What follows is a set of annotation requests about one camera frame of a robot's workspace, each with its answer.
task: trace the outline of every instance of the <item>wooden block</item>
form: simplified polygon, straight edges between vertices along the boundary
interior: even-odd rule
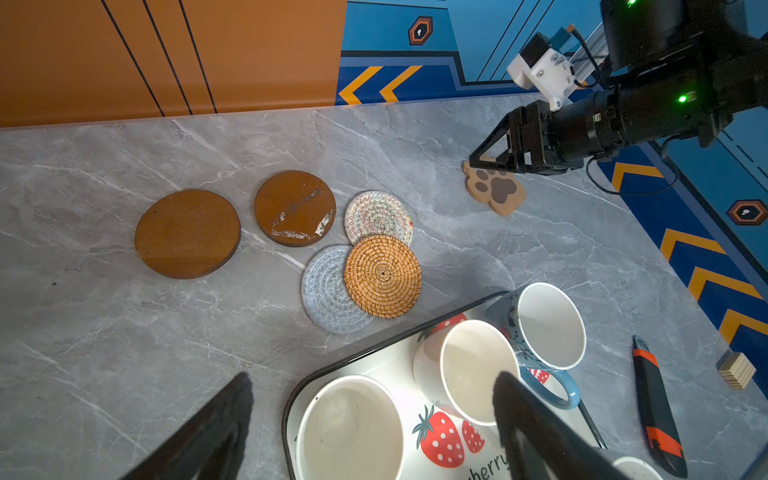
[[[718,371],[730,388],[744,390],[756,369],[743,353],[731,353]]]
[[[462,168],[467,176],[467,191],[478,202],[488,204],[491,210],[507,217],[525,200],[525,189],[515,174],[501,170],[472,168],[469,161]]]

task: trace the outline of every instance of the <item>tray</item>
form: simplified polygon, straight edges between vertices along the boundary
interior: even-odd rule
[[[433,407],[413,379],[413,357],[419,343],[429,335],[432,329],[445,328],[449,323],[462,319],[480,319],[500,326],[502,324],[501,319],[489,319],[485,315],[485,311],[506,293],[497,292],[470,303],[459,310],[419,325],[361,353],[322,368],[302,380],[291,393],[283,411],[283,447],[285,448],[286,463],[291,479],[296,479],[296,474],[293,471],[296,459],[296,436],[304,410],[320,388],[329,381],[346,375],[365,375],[378,380],[394,396],[406,437],[406,455],[400,477],[402,480],[411,480],[412,478],[466,480],[477,477],[493,478],[493,480],[509,479],[506,454],[499,445],[498,436],[495,439],[486,439],[485,444],[477,452],[471,452],[462,438],[462,447],[466,455],[461,465],[454,468],[443,468],[432,463],[421,449],[416,448],[416,434],[411,433],[419,423],[419,415],[424,416],[425,408],[432,409]],[[565,395],[560,384],[556,380],[550,379],[548,373],[540,370],[531,370],[531,372],[547,389],[557,395]],[[572,410],[560,410],[549,404],[546,405],[588,445],[604,448],[600,434],[594,427],[583,403],[579,405],[578,409]],[[461,434],[464,420],[452,415],[448,415],[448,417],[458,427],[456,431]],[[484,430],[483,435],[492,434]]]

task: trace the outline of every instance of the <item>black stripe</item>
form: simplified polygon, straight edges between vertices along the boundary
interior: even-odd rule
[[[515,42],[518,40],[518,37],[523,32],[523,29],[525,28],[525,26],[528,24],[528,20],[530,20],[531,17],[533,16],[533,12],[536,12],[536,8],[538,8],[538,4],[539,3],[541,3],[541,0],[537,0],[536,1],[536,5],[534,5],[533,10],[531,10],[530,15],[528,15],[528,18],[525,19],[525,23],[523,24],[523,26],[520,27],[520,30],[518,31],[518,34],[515,35],[515,40],[512,40],[512,43],[509,44],[509,48],[507,48],[507,51],[504,53],[504,56],[502,56],[501,61],[498,63],[498,65],[496,65],[496,70],[494,70],[493,73],[491,74],[491,79],[493,79],[493,76],[496,75],[496,71],[498,70],[498,68],[502,66],[502,63],[504,62],[504,59],[507,58],[507,54],[509,53],[510,50],[512,50],[512,45],[514,45]]]
[[[210,85],[208,84],[208,77],[205,76],[205,69],[203,68],[203,61],[200,60],[200,52],[197,51],[197,44],[194,42],[194,35],[192,35],[192,27],[190,27],[190,21],[187,20],[187,11],[184,10],[184,4],[179,0],[179,6],[181,7],[181,14],[184,16],[184,23],[187,24],[187,31],[190,32],[190,40],[192,41],[192,48],[194,48],[194,54],[197,56],[197,63],[200,66],[200,72],[203,74],[203,80],[205,80],[205,88],[208,89],[208,96],[210,97],[210,104],[214,106],[214,113],[219,111],[216,109],[216,103],[214,102],[214,94],[210,92]]]
[[[507,34],[507,30],[509,30],[509,27],[512,26],[512,22],[515,21],[515,17],[518,16],[518,13],[520,12],[520,9],[523,8],[524,3],[525,3],[525,0],[520,2],[520,5],[518,5],[517,11],[512,16],[512,20],[510,20],[509,23],[507,24],[507,28],[504,29],[504,33],[502,33],[502,36],[498,38],[498,41],[496,42],[496,46],[493,48],[493,51],[491,52],[491,56],[488,57],[488,60],[485,62],[485,65],[480,71],[480,75],[478,75],[478,81],[480,81],[480,77],[482,77],[482,72],[484,72],[485,68],[488,67],[488,63],[491,61],[491,58],[493,58],[493,54],[496,53],[496,48],[498,48],[498,46],[502,43],[502,39],[504,38],[504,35]]]
[[[147,86],[147,90],[149,90],[149,94],[152,95],[152,100],[154,100],[154,104],[157,105],[157,109],[160,111],[160,115],[165,116],[165,113],[163,113],[163,109],[160,108],[160,104],[157,103],[157,99],[155,98],[154,93],[152,92],[152,88],[149,86],[147,79],[144,77],[144,73],[141,71],[141,68],[139,67],[139,63],[136,61],[136,57],[134,57],[134,53],[131,51],[131,48],[128,46],[128,42],[125,41],[123,32],[120,31],[120,27],[118,27],[118,23],[114,20],[114,17],[112,16],[112,12],[109,11],[109,7],[107,7],[107,2],[105,0],[101,0],[101,4],[104,6],[104,10],[107,11],[107,15],[109,15],[109,19],[112,20],[112,25],[114,25],[114,29],[118,32],[118,35],[120,35],[120,39],[123,41],[123,45],[125,45],[125,49],[128,50],[128,54],[131,56],[131,60],[134,61],[134,65],[136,65],[136,70],[139,71],[139,75],[141,75],[141,80],[144,80],[144,85]]]
[[[536,24],[536,26],[533,27],[533,30],[531,30],[531,34],[528,36],[528,38],[525,39],[525,42],[523,42],[523,45],[527,45],[528,44],[528,40],[530,40],[531,37],[533,36],[533,34],[536,33],[536,28],[538,28],[538,26],[541,25],[541,21],[544,20],[544,17],[547,16],[547,12],[549,12],[549,9],[552,8],[552,5],[554,5],[554,0],[552,0],[552,3],[550,3],[549,6],[547,7],[547,9],[544,11],[544,14],[541,16],[541,18],[539,19],[539,21]]]
[[[743,149],[743,148],[742,148],[742,147],[741,147],[739,144],[736,144],[736,148],[738,148],[739,150],[741,150],[741,153],[743,153],[743,154],[744,154],[744,157],[747,157],[747,158],[749,158],[749,159],[750,159],[750,162],[752,162],[752,163],[755,163],[755,161],[754,161],[754,160],[752,160],[752,157],[750,157],[750,155],[749,155],[749,154],[748,154],[746,151],[744,151],[744,149]]]
[[[165,53],[165,59],[168,60],[168,66],[170,66],[170,71],[173,72],[174,78],[176,78],[176,85],[179,86],[179,91],[181,92],[181,97],[184,99],[184,103],[187,104],[187,110],[190,112],[190,115],[192,115],[192,109],[190,108],[190,102],[187,101],[187,96],[184,94],[184,89],[181,87],[181,82],[179,81],[179,77],[176,75],[176,69],[174,68],[174,64],[170,62],[170,56],[168,55],[168,50],[165,49],[165,44],[163,43],[163,38],[160,36],[160,31],[157,30],[157,25],[154,23],[154,18],[152,18],[152,12],[149,11],[149,5],[147,5],[147,0],[141,0],[144,2],[144,8],[147,9],[147,15],[149,15],[149,21],[152,22],[152,27],[154,28],[154,33],[157,35],[157,40],[160,41],[160,46],[163,48],[163,53]]]
[[[458,82],[461,86],[465,85],[499,85],[500,87],[511,86],[515,83],[512,80],[486,80],[486,81],[466,81],[464,78],[464,68],[462,67],[462,60],[457,51],[380,51],[380,50],[342,50],[342,57],[384,57],[384,58],[398,58],[398,57],[451,57],[453,58],[454,65],[456,66],[456,73],[458,75]]]
[[[747,167],[745,167],[745,166],[744,166],[744,164],[742,164],[742,163],[739,161],[739,159],[738,159],[738,158],[736,158],[736,155],[734,155],[733,153],[731,153],[731,151],[730,151],[730,150],[728,150],[728,147],[726,147],[726,146],[725,146],[725,144],[724,144],[724,143],[723,143],[723,142],[722,142],[722,141],[721,141],[719,138],[716,138],[715,140],[717,140],[717,143],[719,143],[720,145],[722,145],[722,146],[723,146],[723,148],[725,148],[725,151],[726,151],[726,152],[728,152],[728,154],[729,154],[731,157],[733,157],[733,159],[736,161],[736,163],[738,163],[738,164],[739,164],[739,165],[740,165],[740,166],[741,166],[741,167],[744,169],[744,171],[746,172],[746,174],[748,174],[750,177],[752,177],[752,179],[753,179],[753,180],[755,180],[755,181],[757,182],[757,184],[758,184],[758,185],[760,185],[760,186],[763,188],[763,190],[765,190],[765,191],[766,191],[766,193],[768,193],[768,190],[766,190],[766,188],[765,188],[765,187],[763,187],[763,184],[761,184],[761,183],[760,183],[760,182],[759,182],[759,181],[758,181],[758,180],[755,178],[755,176],[754,176],[754,175],[752,175],[752,172],[750,172],[750,170],[749,170]]]

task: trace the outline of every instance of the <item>ceramic mug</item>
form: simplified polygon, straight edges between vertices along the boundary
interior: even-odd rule
[[[664,480],[652,466],[639,458],[612,452],[611,450],[598,449],[596,447],[594,449],[600,455],[603,455],[615,469],[625,474],[627,478],[631,478],[631,480]]]
[[[575,367],[587,348],[587,333],[568,295],[549,283],[531,283],[504,295],[487,310],[509,329],[509,342],[522,368],[521,378],[547,403],[569,410],[581,401],[576,382],[564,370]],[[547,390],[528,368],[549,372],[563,385],[566,399]]]
[[[496,327],[481,320],[433,333],[413,359],[413,376],[430,402],[487,427],[496,425],[493,385],[502,371],[520,378],[515,351]]]
[[[298,480],[397,480],[405,435],[392,394],[361,375],[332,380],[304,411],[296,438]]]

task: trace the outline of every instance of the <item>cup rim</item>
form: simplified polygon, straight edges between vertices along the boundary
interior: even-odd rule
[[[510,372],[516,379],[520,379],[520,362],[518,362],[518,357],[515,355],[515,350],[512,348],[512,345],[509,344],[509,341],[506,339],[503,333],[499,332],[498,329],[491,325],[488,322],[484,322],[482,320],[476,320],[476,319],[467,319],[463,322],[456,323],[455,325],[449,327],[450,330],[448,333],[445,334],[445,339],[442,342],[442,346],[440,347],[440,381],[442,382],[442,388],[445,390],[445,393],[448,394],[448,400],[451,401],[451,407],[455,408],[456,411],[459,413],[459,416],[461,416],[463,419],[467,420],[468,422],[475,423],[476,425],[484,426],[484,427],[493,427],[496,426],[496,421],[493,422],[482,422],[480,420],[477,420],[473,418],[471,415],[467,415],[467,413],[462,410],[462,407],[458,406],[458,403],[454,400],[453,395],[451,395],[451,391],[448,388],[448,383],[445,381],[445,347],[448,345],[451,336],[454,335],[454,332],[461,329],[466,329],[468,326],[480,326],[481,328],[489,328],[492,330],[494,335],[498,335],[499,338],[502,340],[502,344],[506,346],[506,348],[509,349],[509,352],[511,353],[511,357],[513,358],[515,365],[514,369]]]
[[[546,283],[546,282],[533,282],[533,283],[531,283],[530,285],[525,287],[522,292],[520,292],[520,297],[518,298],[518,301],[517,301],[518,305],[523,300],[523,296],[525,295],[525,292],[527,292],[528,289],[530,289],[533,286],[546,286],[547,288],[551,288],[555,292],[557,292],[560,295],[562,295],[568,301],[568,303],[573,307],[574,311],[576,312],[576,317],[578,318],[579,325],[581,326],[581,338],[584,339],[584,342],[581,345],[581,353],[579,354],[578,359],[575,362],[573,362],[571,365],[565,366],[565,367],[563,367],[563,366],[556,366],[556,365],[553,365],[550,362],[547,362],[546,360],[542,359],[541,355],[538,354],[538,352],[533,347],[531,342],[528,341],[528,337],[525,335],[525,328],[523,328],[522,322],[518,321],[518,328],[520,329],[520,334],[523,335],[523,340],[525,340],[525,345],[528,346],[528,348],[531,350],[531,352],[533,352],[534,355],[536,355],[536,359],[539,362],[544,363],[550,369],[553,369],[553,370],[568,370],[568,369],[572,369],[576,365],[579,364],[579,362],[584,358],[584,353],[586,353],[586,351],[587,351],[587,330],[584,328],[584,319],[581,318],[581,313],[578,311],[578,308],[576,308],[576,305],[574,304],[573,300],[571,300],[571,298],[564,291],[560,290],[559,288],[557,288],[556,286],[552,285],[551,283]]]
[[[306,476],[301,466],[301,454],[304,450],[302,439],[306,434],[306,424],[310,420],[310,415],[312,414],[312,411],[315,409],[315,406],[319,403],[323,395],[325,395],[329,390],[333,389],[334,387],[336,387],[341,383],[348,383],[348,382],[367,383],[370,386],[380,390],[381,392],[384,392],[384,394],[387,396],[389,401],[392,403],[392,406],[395,408],[395,412],[397,413],[397,424],[400,429],[400,435],[402,436],[402,448],[400,449],[400,465],[398,466],[397,473],[395,473],[395,476],[392,478],[392,480],[397,480],[398,478],[400,478],[400,475],[402,474],[402,467],[405,464],[405,460],[406,460],[406,435],[405,435],[405,431],[402,428],[402,418],[400,417],[400,408],[397,406],[395,397],[392,396],[392,393],[390,393],[389,390],[378,380],[374,380],[365,375],[344,375],[344,376],[340,376],[338,379],[333,379],[327,384],[325,384],[313,396],[309,405],[304,410],[304,414],[301,417],[301,422],[299,423],[299,431],[296,434],[296,480],[306,479]]]
[[[621,457],[616,458],[614,461],[611,462],[611,466],[613,468],[616,468],[618,465],[622,463],[634,463],[636,465],[640,465],[641,467],[644,467],[646,469],[647,474],[653,476],[656,480],[664,480],[661,477],[661,475],[659,475],[659,472],[657,472],[656,469],[652,465],[650,465],[648,462],[640,458],[632,457],[629,455],[622,455]]]

